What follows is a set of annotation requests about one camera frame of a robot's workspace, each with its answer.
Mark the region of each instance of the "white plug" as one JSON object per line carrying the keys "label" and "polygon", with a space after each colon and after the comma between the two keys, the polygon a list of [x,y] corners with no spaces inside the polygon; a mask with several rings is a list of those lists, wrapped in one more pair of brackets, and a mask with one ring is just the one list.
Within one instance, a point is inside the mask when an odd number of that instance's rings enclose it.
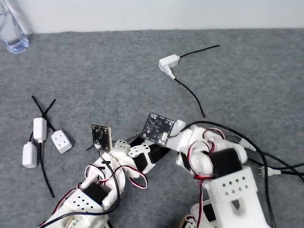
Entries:
{"label": "white plug", "polygon": [[64,153],[72,148],[72,144],[67,138],[67,136],[63,133],[62,130],[55,131],[51,135],[52,141],[55,144],[57,150],[59,150],[60,153]]}
{"label": "white plug", "polygon": [[38,143],[43,143],[47,139],[47,121],[42,117],[34,119],[33,137]]}
{"label": "white plug", "polygon": [[257,151],[256,148],[253,145],[251,145],[246,139],[241,138],[241,140],[238,142],[238,144],[240,144],[244,148],[250,149],[252,151]]}
{"label": "white plug", "polygon": [[23,146],[22,165],[28,169],[37,167],[37,148],[32,142]]}
{"label": "white plug", "polygon": [[[265,166],[262,166],[261,168],[258,168],[258,169],[261,170],[261,172],[259,174],[265,178]],[[267,168],[267,171],[268,171],[268,177],[270,177],[272,175],[280,175],[282,173],[280,170],[274,170],[270,167]]]}
{"label": "white plug", "polygon": [[167,56],[165,58],[160,59],[158,63],[158,67],[162,72],[164,72],[166,75],[169,75],[172,80],[175,79],[174,74],[171,71],[171,68],[175,67],[178,65],[180,60],[180,57],[177,55],[171,55]]}

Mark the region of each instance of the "black wire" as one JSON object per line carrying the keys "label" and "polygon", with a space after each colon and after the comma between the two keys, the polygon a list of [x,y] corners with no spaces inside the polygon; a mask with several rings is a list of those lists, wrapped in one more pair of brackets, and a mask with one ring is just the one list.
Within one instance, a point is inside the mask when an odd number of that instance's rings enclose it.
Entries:
{"label": "black wire", "polygon": [[189,52],[189,53],[186,53],[186,54],[180,56],[180,58],[183,58],[183,57],[185,57],[185,56],[187,56],[187,55],[190,55],[190,54],[193,54],[193,53],[205,51],[205,50],[208,50],[208,49],[211,49],[211,48],[216,48],[216,47],[219,47],[219,46],[220,46],[220,45],[218,44],[218,45],[214,45],[214,46],[211,46],[211,47],[207,47],[207,48],[204,48],[204,49],[201,49],[201,50],[192,51],[192,52]]}
{"label": "black wire", "polygon": [[224,125],[221,125],[219,123],[215,123],[215,122],[210,122],[210,121],[204,121],[204,120],[201,120],[201,121],[195,121],[193,123],[190,123],[188,125],[186,125],[180,132],[188,129],[189,127],[191,127],[192,125],[194,124],[210,124],[210,125],[214,125],[214,126],[217,126],[217,127],[221,127],[223,129],[226,129],[236,135],[238,135],[239,137],[241,138],[244,138],[245,140],[247,140],[253,147],[255,147],[256,149],[256,152],[260,154],[262,160],[263,160],[263,165],[265,166],[265,178],[264,178],[264,182],[265,182],[265,195],[266,195],[266,202],[267,202],[267,207],[268,207],[268,213],[269,213],[269,216],[270,216],[270,220],[271,220],[271,224],[272,224],[272,227],[273,228],[276,228],[276,222],[275,222],[275,217],[274,217],[274,214],[273,214],[273,210],[272,210],[272,206],[271,206],[271,201],[270,201],[270,196],[269,196],[269,179],[268,179],[268,164],[267,164],[267,160],[266,160],[266,157],[264,155],[264,153],[261,151],[261,149],[253,142],[251,141],[249,138],[247,138],[245,135],[243,135],[242,133],[232,129],[232,128],[229,128],[227,126],[224,126]]}
{"label": "black wire", "polygon": [[44,169],[44,164],[43,164],[43,161],[42,161],[42,143],[38,143],[38,153],[39,153],[39,159],[40,159],[40,165],[41,165],[41,169],[42,169],[42,173],[43,173],[43,177],[44,177],[44,180],[47,184],[47,188],[49,190],[49,193],[51,193],[52,197],[55,198],[55,195],[54,195],[54,192],[53,192],[53,189],[48,181],[48,177],[47,177],[47,174],[46,174],[46,171]]}
{"label": "black wire", "polygon": [[86,148],[86,151],[89,151],[90,149],[92,149],[94,147],[94,144],[90,145],[88,148]]}
{"label": "black wire", "polygon": [[289,175],[296,175],[296,176],[298,176],[298,174],[295,173],[295,172],[290,172],[290,171],[285,171],[285,170],[281,171],[281,173],[282,174],[289,174]]}
{"label": "black wire", "polygon": [[32,98],[33,98],[35,104],[38,106],[38,108],[39,108],[39,110],[40,110],[40,112],[42,114],[42,117],[47,121],[47,124],[48,124],[49,128],[52,129],[52,131],[55,132],[56,131],[55,127],[51,124],[51,122],[49,121],[48,117],[46,115],[44,115],[44,111],[43,111],[42,107],[40,106],[37,98],[35,96],[33,96],[33,95],[32,95]]}
{"label": "black wire", "polygon": [[[254,159],[249,158],[249,157],[248,157],[248,160],[251,161],[251,162],[253,162],[253,163],[255,163],[255,164],[258,164],[258,165],[260,165],[260,166],[263,166],[263,163],[260,163],[260,162],[257,161],[257,160],[254,160]],[[292,167],[292,168],[297,168],[297,167],[301,167],[301,166],[304,166],[304,163],[299,163],[299,164],[296,164],[296,165],[291,165],[290,167]],[[274,169],[274,170],[288,170],[288,169],[290,169],[290,167],[275,167],[275,166],[269,166],[269,168]]]}
{"label": "black wire", "polygon": [[115,201],[115,204],[109,210],[106,210],[106,211],[103,211],[103,212],[71,212],[71,213],[67,213],[67,214],[61,215],[61,216],[43,224],[39,228],[45,228],[45,227],[53,224],[54,222],[57,222],[61,219],[64,219],[64,218],[66,218],[68,216],[72,216],[72,215],[95,215],[95,216],[99,216],[99,215],[107,215],[107,214],[110,214],[111,212],[113,212],[118,207],[118,204],[120,202],[119,185],[118,185],[118,182],[117,182],[117,179],[116,179],[116,176],[114,174],[114,171],[113,171],[112,167],[109,165],[109,163],[107,161],[105,161],[105,165],[108,167],[108,169],[110,170],[110,172],[113,176],[115,186],[116,186],[116,191],[117,191],[117,200]]}
{"label": "black wire", "polygon": [[295,169],[295,168],[292,168],[288,163],[286,163],[285,161],[269,154],[269,153],[266,153],[264,152],[264,155],[269,157],[269,158],[272,158],[274,160],[277,160],[279,163],[282,163],[283,165],[285,165],[286,167],[290,168],[303,182],[304,182],[304,177]]}
{"label": "black wire", "polygon": [[185,84],[183,84],[181,81],[179,81],[177,78],[174,79],[177,83],[179,83],[180,85],[182,85],[185,89],[187,89],[195,98],[195,100],[197,101],[197,103],[199,104],[199,108],[200,108],[200,111],[201,111],[201,114],[203,115],[204,118],[206,118],[205,114],[204,114],[204,111],[200,105],[200,101],[199,99],[195,96],[194,92],[192,92]]}
{"label": "black wire", "polygon": [[[55,103],[55,101],[56,101],[56,99],[54,99],[54,100],[52,101],[52,103],[51,103],[51,104],[47,107],[47,109],[43,112],[43,114],[42,114],[41,117],[44,117],[44,116],[48,113],[48,111],[49,111],[50,108],[53,106],[53,104]],[[32,133],[30,134],[29,142],[32,141],[33,133],[34,133],[34,131],[32,131]]]}

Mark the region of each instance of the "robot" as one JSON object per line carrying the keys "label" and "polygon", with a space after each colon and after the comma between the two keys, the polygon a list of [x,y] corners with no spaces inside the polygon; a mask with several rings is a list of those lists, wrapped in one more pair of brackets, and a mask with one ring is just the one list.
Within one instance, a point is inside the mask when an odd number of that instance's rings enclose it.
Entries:
{"label": "robot", "polygon": [[[92,125],[100,157],[85,169],[86,179],[63,197],[38,228],[111,228],[106,212],[119,201],[126,178],[146,188],[145,175],[169,150],[177,151],[176,164],[201,182],[200,201],[180,228],[270,228],[251,168],[243,165],[247,161],[244,147],[227,141],[219,129],[185,126],[181,120],[150,113],[141,133],[112,145],[111,129]],[[139,177],[146,185],[136,182]],[[203,201],[202,188],[209,200]]]}

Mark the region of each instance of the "plastic bottle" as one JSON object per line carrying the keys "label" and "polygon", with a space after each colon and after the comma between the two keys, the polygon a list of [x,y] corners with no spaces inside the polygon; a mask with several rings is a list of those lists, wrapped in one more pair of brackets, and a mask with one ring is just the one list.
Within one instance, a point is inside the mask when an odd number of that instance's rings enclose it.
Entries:
{"label": "plastic bottle", "polygon": [[20,53],[29,46],[29,40],[5,0],[0,0],[0,41],[12,53]]}

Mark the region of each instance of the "white power plug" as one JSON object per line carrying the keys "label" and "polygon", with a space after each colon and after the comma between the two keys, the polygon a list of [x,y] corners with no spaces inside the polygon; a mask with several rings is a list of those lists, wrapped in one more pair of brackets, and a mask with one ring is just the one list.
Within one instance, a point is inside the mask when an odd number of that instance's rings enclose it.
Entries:
{"label": "white power plug", "polygon": [[55,131],[51,135],[52,141],[55,144],[57,150],[59,150],[60,153],[64,153],[72,148],[72,144],[67,138],[67,136],[63,133],[62,130]]}
{"label": "white power plug", "polygon": [[179,63],[180,57],[177,55],[167,56],[165,58],[160,59],[158,63],[158,67],[162,72],[166,75],[169,75],[172,80],[175,79],[174,74],[171,71],[171,68],[175,67]]}
{"label": "white power plug", "polygon": [[32,142],[23,146],[22,165],[28,169],[37,167],[37,148]]}
{"label": "white power plug", "polygon": [[42,117],[34,119],[33,137],[38,143],[43,143],[47,139],[47,121]]}

